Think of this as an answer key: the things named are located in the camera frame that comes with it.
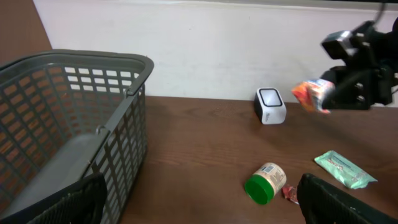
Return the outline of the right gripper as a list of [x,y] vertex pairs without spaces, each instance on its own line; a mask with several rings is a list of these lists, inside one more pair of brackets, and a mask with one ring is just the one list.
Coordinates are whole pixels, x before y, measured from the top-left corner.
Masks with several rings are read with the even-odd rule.
[[392,88],[397,85],[397,32],[369,35],[369,47],[335,66],[320,77],[335,84],[335,89],[324,99],[323,109],[368,110],[379,103],[392,103]]

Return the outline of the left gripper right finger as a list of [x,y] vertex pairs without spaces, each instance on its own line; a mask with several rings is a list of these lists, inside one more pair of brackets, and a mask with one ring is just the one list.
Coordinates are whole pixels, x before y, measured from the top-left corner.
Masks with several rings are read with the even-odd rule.
[[302,175],[297,199],[306,224],[397,224],[395,218],[310,173]]

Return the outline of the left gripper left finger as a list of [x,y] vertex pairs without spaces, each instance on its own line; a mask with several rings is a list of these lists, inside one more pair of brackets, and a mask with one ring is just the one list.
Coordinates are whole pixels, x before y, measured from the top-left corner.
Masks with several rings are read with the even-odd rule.
[[97,172],[1,219],[1,223],[100,224],[107,196],[104,175]]

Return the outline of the orange chocolate bar wrapper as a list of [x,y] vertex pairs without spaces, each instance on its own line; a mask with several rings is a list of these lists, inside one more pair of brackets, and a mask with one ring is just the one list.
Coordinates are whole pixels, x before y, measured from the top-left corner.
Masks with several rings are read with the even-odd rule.
[[299,201],[297,199],[297,188],[296,187],[287,184],[282,187],[282,194],[283,194],[284,198],[289,200],[290,202],[293,202],[297,205],[299,204]]

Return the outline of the teal wet wipes pack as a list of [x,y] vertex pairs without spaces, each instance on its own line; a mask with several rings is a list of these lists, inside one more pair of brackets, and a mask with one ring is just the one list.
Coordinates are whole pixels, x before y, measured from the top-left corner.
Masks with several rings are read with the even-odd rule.
[[348,189],[363,189],[377,180],[335,151],[328,151],[314,161]]

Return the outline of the green lid white jar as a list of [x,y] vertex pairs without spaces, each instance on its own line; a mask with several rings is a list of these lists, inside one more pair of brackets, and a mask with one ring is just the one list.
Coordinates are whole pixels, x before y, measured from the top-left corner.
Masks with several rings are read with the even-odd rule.
[[262,165],[244,183],[245,192],[259,205],[266,205],[286,184],[287,177],[283,169],[275,163]]

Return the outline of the orange tissue pack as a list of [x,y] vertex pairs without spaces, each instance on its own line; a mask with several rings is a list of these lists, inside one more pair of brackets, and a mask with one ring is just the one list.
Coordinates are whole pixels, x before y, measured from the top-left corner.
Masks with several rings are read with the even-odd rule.
[[329,114],[323,109],[324,99],[335,89],[335,84],[324,79],[306,80],[292,89],[302,108],[311,113]]

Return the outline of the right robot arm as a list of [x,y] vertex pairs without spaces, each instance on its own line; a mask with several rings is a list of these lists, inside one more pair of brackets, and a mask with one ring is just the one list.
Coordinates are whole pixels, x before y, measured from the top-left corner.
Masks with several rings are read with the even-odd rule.
[[333,60],[344,66],[327,70],[321,78],[335,85],[322,108],[327,110],[369,110],[376,103],[393,102],[397,86],[397,22],[388,33],[378,32],[375,21],[353,30],[328,35],[321,45]]

